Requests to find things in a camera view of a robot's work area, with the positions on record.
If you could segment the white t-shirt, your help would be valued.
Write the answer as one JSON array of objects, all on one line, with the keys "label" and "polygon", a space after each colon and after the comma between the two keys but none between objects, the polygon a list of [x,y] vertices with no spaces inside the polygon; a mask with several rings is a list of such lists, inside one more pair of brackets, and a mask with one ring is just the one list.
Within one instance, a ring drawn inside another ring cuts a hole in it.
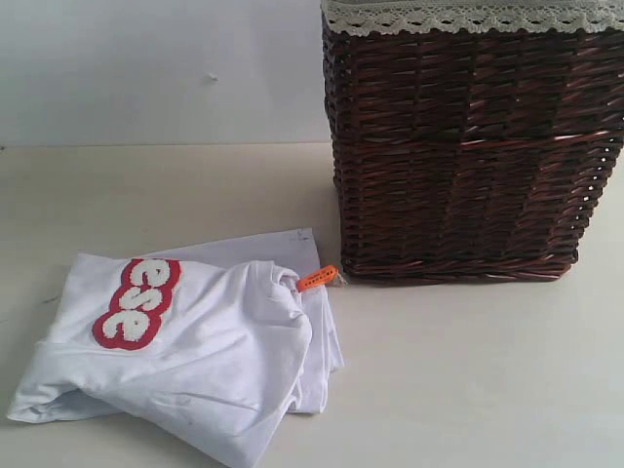
[{"label": "white t-shirt", "polygon": [[229,467],[288,413],[318,414],[343,366],[311,229],[133,258],[82,253],[9,407],[25,423],[125,412]]}]

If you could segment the orange hang tag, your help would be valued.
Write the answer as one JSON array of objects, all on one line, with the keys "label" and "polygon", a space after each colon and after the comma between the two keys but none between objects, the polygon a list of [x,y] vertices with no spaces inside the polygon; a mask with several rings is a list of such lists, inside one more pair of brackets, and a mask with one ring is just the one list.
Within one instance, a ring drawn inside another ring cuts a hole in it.
[{"label": "orange hang tag", "polygon": [[342,277],[339,269],[334,265],[327,265],[311,273],[296,282],[296,289],[303,293],[320,287],[342,287],[347,282]]}]

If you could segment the dark brown wicker basket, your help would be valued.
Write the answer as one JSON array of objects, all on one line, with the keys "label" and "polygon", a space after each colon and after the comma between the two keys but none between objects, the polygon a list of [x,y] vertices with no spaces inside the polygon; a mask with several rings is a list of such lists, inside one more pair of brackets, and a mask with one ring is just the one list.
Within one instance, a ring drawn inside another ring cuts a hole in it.
[{"label": "dark brown wicker basket", "polygon": [[623,34],[323,30],[341,263],[378,283],[553,281],[623,147]]}]

